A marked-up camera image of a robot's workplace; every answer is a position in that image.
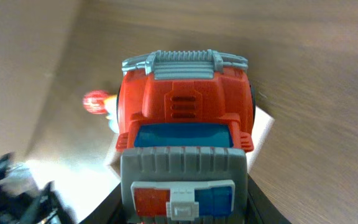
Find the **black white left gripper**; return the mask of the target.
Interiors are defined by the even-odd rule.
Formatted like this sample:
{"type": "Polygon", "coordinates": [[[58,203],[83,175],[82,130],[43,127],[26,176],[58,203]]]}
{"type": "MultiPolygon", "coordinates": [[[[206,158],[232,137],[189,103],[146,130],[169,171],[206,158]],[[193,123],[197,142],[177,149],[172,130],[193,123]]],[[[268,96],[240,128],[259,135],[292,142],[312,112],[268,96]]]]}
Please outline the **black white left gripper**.
{"type": "MultiPolygon", "coordinates": [[[[12,152],[0,157],[0,180],[12,164],[12,152]]],[[[0,224],[4,223],[73,223],[72,217],[63,208],[56,193],[52,190],[53,183],[46,186],[33,196],[30,192],[12,195],[0,186],[0,224]]]]}

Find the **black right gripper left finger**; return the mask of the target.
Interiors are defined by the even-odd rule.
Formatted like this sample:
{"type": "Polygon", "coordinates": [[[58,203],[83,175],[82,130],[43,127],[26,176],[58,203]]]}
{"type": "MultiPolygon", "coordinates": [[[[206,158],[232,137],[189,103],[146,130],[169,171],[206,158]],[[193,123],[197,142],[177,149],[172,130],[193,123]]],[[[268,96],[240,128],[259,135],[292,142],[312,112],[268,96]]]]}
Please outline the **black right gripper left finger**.
{"type": "Polygon", "coordinates": [[[121,185],[116,188],[80,224],[126,224],[121,185]]]}

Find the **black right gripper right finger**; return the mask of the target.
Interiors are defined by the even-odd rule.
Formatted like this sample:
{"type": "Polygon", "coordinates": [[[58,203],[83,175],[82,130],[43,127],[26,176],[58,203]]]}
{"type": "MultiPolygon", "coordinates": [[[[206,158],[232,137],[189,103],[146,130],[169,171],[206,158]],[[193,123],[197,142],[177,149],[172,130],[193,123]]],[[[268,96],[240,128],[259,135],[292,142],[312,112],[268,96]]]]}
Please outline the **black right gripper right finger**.
{"type": "Polygon", "coordinates": [[[246,224],[291,224],[249,175],[246,224]]]}

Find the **red toy fire truck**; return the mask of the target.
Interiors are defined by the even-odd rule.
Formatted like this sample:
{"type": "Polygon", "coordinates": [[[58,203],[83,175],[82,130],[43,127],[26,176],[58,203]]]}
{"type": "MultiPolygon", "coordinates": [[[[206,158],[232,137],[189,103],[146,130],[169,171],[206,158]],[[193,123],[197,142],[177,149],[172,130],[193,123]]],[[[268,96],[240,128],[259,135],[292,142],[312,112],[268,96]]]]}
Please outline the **red toy fire truck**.
{"type": "Polygon", "coordinates": [[[248,61],[216,50],[122,63],[116,148],[127,223],[245,223],[255,103],[248,61]]]}

